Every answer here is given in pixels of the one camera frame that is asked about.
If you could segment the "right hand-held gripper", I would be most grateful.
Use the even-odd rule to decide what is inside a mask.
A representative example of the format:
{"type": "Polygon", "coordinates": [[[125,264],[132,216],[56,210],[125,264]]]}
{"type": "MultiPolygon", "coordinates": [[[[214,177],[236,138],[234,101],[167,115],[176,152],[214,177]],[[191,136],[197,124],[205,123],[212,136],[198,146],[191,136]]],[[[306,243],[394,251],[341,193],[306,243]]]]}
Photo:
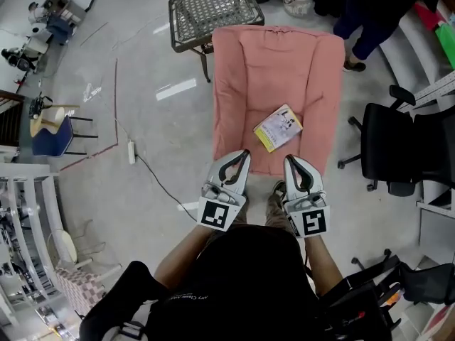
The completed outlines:
{"type": "Polygon", "coordinates": [[[326,202],[326,192],[308,195],[308,190],[323,190],[319,171],[308,161],[287,155],[284,159],[284,174],[287,191],[284,211],[296,237],[307,238],[326,233],[330,227],[330,206],[326,202]]]}

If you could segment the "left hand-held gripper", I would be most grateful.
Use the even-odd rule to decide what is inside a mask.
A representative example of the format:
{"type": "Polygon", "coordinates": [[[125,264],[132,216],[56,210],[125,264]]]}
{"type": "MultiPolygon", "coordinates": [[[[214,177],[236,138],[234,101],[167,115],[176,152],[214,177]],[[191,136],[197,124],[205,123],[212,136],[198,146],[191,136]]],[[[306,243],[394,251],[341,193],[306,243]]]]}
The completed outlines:
{"type": "Polygon", "coordinates": [[[248,150],[234,151],[212,164],[207,177],[209,182],[203,184],[199,197],[199,225],[224,232],[229,229],[246,203],[243,193],[250,164],[248,150]]]}

